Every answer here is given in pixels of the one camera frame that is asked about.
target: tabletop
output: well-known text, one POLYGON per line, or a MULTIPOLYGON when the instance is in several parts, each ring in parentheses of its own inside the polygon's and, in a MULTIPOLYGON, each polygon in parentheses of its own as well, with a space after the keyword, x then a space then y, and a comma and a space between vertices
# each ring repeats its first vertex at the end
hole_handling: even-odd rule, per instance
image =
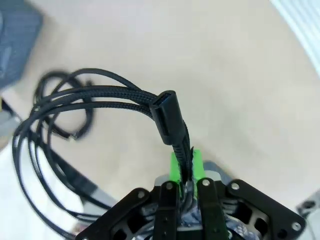
MULTIPOLYGON (((23 118, 47 71, 102 68, 154 94, 175 90, 203 158, 285 206, 319 187, 320 80, 269 1, 32 2, 43 28, 22 79, 2 93, 23 118)), ((83 118, 63 113, 58 124, 73 129, 83 118)), ((52 147, 116 199, 151 190, 172 151, 153 121, 120 109, 98 109, 88 135, 55 136, 52 147)))

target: blue fabric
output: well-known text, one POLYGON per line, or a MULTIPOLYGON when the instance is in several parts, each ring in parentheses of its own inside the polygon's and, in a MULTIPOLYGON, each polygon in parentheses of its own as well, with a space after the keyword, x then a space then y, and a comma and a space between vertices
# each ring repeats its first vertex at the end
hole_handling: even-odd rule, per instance
POLYGON ((19 80, 43 18, 23 0, 0 0, 0 88, 19 80))

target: cable end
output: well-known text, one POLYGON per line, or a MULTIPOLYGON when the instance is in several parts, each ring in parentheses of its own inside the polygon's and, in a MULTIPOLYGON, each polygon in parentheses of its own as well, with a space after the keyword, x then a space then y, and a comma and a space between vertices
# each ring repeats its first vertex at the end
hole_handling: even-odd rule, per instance
POLYGON ((176 92, 162 92, 149 107, 164 144, 181 143, 186 135, 186 128, 176 92))

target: black bracket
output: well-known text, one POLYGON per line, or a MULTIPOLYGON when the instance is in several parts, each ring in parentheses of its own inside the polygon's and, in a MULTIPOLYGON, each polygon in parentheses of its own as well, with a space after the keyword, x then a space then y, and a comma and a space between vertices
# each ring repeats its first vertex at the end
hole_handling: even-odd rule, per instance
POLYGON ((179 209, 179 186, 174 181, 161 185, 158 209, 154 219, 154 240, 176 240, 179 209))
POLYGON ((131 240, 140 229, 137 222, 130 224, 130 218, 137 219, 137 209, 149 199, 150 193, 143 188, 132 190, 115 206, 99 217, 94 223, 80 232, 75 240, 131 240))
POLYGON ((296 239, 306 227, 301 216, 242 180, 230 182, 226 191, 230 196, 246 201, 269 217, 272 240, 296 239))
POLYGON ((229 240, 224 212, 218 199, 215 182, 202 178, 197 184, 201 210, 203 240, 229 240))

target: white surface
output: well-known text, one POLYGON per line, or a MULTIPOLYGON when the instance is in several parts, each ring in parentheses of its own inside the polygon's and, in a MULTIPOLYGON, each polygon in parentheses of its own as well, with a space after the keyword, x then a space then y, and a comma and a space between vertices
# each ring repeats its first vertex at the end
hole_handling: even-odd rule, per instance
MULTIPOLYGON (((46 71, 103 68, 146 91, 175 90, 204 159, 282 204, 293 208, 318 188, 320 81, 269 1, 32 2, 47 15, 43 31, 24 77, 3 93, 22 117, 46 71)), ((74 128, 78 116, 60 123, 74 128)), ((151 189, 172 151, 150 119, 115 109, 98 110, 81 141, 55 138, 53 147, 117 199, 151 189)))
MULTIPOLYGON (((39 152, 39 162, 45 179, 62 204, 71 210, 82 212, 79 197, 55 177, 42 151, 39 152)), ((46 195, 32 169, 26 144, 21 150, 21 169, 26 189, 39 210, 55 224, 70 231, 77 221, 54 206, 46 195)), ((0 219, 1 240, 63 239, 42 222, 23 196, 14 169, 11 144, 0 152, 0 183, 1 214, 5 216, 0 219)))
MULTIPOLYGON (((272 2, 299 39, 320 76, 320 1, 272 0, 272 2)), ((308 216, 307 228, 300 240, 320 239, 319 224, 320 209, 308 216)))

